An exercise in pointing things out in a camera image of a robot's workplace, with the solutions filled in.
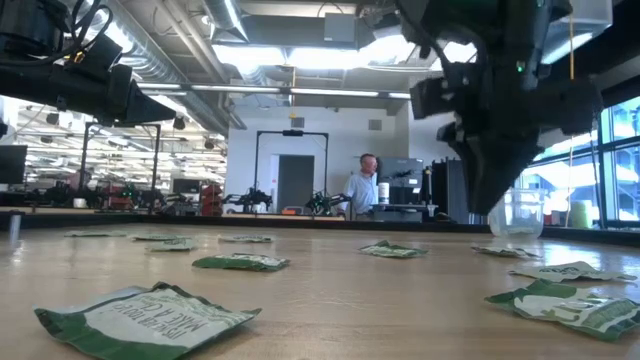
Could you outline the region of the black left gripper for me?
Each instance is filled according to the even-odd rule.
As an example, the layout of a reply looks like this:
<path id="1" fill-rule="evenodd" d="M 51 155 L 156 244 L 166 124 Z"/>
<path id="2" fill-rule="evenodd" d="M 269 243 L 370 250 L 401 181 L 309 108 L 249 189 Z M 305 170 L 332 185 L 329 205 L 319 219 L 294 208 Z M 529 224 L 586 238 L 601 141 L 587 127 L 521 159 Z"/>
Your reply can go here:
<path id="1" fill-rule="evenodd" d="M 105 78 L 82 67 L 0 65 L 0 95 L 89 114 L 101 122 L 143 124 L 173 120 L 176 111 L 147 96 L 132 81 L 132 69 L 117 64 Z"/>

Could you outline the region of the black tall cabinet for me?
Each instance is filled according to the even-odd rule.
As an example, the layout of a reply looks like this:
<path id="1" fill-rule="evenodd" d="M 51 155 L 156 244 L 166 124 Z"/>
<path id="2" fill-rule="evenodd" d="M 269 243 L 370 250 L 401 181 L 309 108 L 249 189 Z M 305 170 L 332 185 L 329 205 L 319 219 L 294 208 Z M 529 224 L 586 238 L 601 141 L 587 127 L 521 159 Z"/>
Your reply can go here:
<path id="1" fill-rule="evenodd" d="M 432 169 L 432 198 L 437 214 L 445 214 L 450 221 L 468 224 L 470 213 L 463 165 L 460 160 L 434 161 Z"/>

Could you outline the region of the clear plastic bin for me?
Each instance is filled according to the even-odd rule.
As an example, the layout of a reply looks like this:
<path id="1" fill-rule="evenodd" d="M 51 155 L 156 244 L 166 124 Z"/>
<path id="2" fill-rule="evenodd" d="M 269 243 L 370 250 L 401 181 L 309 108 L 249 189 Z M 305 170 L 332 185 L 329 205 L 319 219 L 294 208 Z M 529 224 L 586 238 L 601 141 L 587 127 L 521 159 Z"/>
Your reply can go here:
<path id="1" fill-rule="evenodd" d="M 542 189 L 509 189 L 488 215 L 492 234 L 501 238 L 538 238 L 544 227 Z"/>

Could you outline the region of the ceiling strip lights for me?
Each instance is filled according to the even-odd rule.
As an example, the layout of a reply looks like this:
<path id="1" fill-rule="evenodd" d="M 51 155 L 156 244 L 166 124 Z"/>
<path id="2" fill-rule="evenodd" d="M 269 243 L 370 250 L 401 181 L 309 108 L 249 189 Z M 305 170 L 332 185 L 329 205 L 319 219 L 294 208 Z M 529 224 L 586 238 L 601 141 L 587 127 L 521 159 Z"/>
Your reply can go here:
<path id="1" fill-rule="evenodd" d="M 238 94 L 285 94 L 307 96 L 335 96 L 371 99 L 409 100 L 407 92 L 389 92 L 379 90 L 347 90 L 301 87 L 270 87 L 217 84 L 184 84 L 184 83 L 138 83 L 138 87 L 147 91 L 164 92 L 227 92 Z"/>

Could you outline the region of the black desktop machine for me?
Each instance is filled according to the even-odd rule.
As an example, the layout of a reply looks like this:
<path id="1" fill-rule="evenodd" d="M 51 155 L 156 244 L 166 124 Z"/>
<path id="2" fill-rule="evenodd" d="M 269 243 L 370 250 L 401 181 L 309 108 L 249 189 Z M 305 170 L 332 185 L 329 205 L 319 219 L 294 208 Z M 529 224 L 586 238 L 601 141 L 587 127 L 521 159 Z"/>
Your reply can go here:
<path id="1" fill-rule="evenodd" d="M 421 202 L 424 162 L 417 158 L 379 157 L 377 180 L 389 185 L 388 200 L 393 205 Z"/>

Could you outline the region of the black tripod stand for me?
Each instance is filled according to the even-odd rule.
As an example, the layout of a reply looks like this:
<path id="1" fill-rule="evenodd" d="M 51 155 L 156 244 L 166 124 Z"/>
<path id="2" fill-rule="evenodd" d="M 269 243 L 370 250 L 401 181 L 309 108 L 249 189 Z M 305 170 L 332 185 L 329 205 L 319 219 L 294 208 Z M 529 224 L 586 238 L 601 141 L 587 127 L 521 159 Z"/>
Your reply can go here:
<path id="1" fill-rule="evenodd" d="M 593 178 L 594 178 L 593 187 L 594 187 L 596 206 L 597 206 L 597 212 L 598 212 L 597 227 L 599 230 L 603 230 L 604 225 L 603 225 L 603 215 L 601 211 L 602 205 L 601 205 L 601 192 L 599 187 L 599 171 L 598 171 L 598 162 L 596 159 L 596 146 L 595 146 L 596 144 L 595 144 L 594 135 L 593 135 L 593 133 L 597 131 L 597 124 L 594 121 L 595 120 L 591 122 L 591 129 L 589 130 L 590 154 L 591 154 L 591 162 L 592 162 Z"/>

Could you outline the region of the yellow-green cylinder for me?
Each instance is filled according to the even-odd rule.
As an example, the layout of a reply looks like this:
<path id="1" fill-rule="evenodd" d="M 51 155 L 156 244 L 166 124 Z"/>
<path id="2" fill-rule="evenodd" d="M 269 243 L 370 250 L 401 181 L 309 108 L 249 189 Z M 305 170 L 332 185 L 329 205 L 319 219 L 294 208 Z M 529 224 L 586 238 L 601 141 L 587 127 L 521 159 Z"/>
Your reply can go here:
<path id="1" fill-rule="evenodd" d="M 573 228 L 590 229 L 593 225 L 592 201 L 573 201 L 571 203 L 569 221 Z"/>

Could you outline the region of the black standing desk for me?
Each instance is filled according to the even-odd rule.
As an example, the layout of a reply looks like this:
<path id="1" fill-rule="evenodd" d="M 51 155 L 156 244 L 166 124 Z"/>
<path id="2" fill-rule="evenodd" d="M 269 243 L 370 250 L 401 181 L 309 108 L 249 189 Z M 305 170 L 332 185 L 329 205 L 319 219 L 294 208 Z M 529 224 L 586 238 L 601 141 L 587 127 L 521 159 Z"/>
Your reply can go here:
<path id="1" fill-rule="evenodd" d="M 371 214 L 376 222 L 422 223 L 424 214 L 427 214 L 428 218 L 433 218 L 437 208 L 437 205 L 432 204 L 377 204 L 372 206 Z"/>

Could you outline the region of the red tool cart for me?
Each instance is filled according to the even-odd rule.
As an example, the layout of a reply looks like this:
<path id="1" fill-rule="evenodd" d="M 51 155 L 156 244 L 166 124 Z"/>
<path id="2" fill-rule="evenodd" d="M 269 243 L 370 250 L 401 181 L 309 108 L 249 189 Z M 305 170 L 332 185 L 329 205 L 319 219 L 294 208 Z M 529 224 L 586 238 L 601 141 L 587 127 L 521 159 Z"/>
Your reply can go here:
<path id="1" fill-rule="evenodd" d="M 220 217 L 223 213 L 222 189 L 214 183 L 204 186 L 200 192 L 201 215 L 207 217 Z"/>

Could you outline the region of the person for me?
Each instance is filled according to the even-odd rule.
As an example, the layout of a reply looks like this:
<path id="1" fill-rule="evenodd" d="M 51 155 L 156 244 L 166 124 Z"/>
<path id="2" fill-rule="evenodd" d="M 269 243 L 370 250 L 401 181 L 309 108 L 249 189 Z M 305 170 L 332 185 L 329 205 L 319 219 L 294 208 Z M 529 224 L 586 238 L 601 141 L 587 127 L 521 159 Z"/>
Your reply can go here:
<path id="1" fill-rule="evenodd" d="M 346 182 L 344 194 L 351 198 L 349 209 L 352 221 L 369 221 L 374 205 L 378 203 L 377 158 L 373 154 L 360 157 L 360 169 L 352 174 Z"/>

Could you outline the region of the black monitor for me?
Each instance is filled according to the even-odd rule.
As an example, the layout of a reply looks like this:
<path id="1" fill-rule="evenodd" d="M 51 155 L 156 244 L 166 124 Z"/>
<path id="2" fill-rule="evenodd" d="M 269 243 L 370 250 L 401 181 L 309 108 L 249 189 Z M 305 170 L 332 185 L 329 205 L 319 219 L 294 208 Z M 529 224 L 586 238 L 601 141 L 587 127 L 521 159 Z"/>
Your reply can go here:
<path id="1" fill-rule="evenodd" d="M 0 184 L 23 184 L 27 146 L 0 145 Z"/>

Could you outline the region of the grey door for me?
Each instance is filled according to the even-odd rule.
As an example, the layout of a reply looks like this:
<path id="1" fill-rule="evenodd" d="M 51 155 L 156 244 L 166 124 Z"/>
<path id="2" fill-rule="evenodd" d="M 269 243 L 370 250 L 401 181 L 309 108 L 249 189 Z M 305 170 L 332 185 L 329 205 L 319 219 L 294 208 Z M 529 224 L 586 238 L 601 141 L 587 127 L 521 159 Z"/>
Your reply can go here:
<path id="1" fill-rule="evenodd" d="M 278 166 L 277 209 L 303 208 L 313 194 L 315 157 L 281 155 Z"/>

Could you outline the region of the wooden top workbench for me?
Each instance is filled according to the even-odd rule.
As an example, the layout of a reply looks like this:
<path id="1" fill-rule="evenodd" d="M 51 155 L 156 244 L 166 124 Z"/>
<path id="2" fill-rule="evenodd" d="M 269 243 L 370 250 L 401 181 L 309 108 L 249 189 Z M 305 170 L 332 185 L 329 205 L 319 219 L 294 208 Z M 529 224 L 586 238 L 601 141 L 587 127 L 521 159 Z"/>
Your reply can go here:
<path id="1" fill-rule="evenodd" d="M 229 213 L 223 214 L 223 218 L 234 219 L 262 219 L 262 220 L 287 220 L 287 221 L 331 221 L 344 222 L 344 216 L 313 216 L 313 215 L 287 215 L 270 213 Z"/>

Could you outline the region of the glass window wall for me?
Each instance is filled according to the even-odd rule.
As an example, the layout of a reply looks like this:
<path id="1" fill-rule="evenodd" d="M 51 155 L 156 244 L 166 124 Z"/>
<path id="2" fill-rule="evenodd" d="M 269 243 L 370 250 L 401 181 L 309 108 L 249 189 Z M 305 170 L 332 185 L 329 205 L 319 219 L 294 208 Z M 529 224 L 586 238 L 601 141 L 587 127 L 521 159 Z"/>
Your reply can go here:
<path id="1" fill-rule="evenodd" d="M 595 123 L 604 229 L 640 227 L 640 96 L 604 109 Z M 591 200 L 590 229 L 598 229 L 589 133 L 571 137 L 549 133 L 542 148 L 515 186 L 546 191 L 547 226 L 572 227 L 571 203 Z"/>

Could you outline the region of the silver rectangular air duct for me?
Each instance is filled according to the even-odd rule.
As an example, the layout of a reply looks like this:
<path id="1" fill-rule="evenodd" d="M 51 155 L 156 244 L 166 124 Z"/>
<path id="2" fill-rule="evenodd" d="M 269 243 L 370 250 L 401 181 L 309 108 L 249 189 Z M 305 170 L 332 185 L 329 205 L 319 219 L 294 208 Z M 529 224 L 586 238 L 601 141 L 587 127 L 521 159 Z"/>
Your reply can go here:
<path id="1" fill-rule="evenodd" d="M 573 13 L 551 22 L 543 64 L 552 64 L 597 37 L 613 24 L 612 0 L 571 0 Z"/>

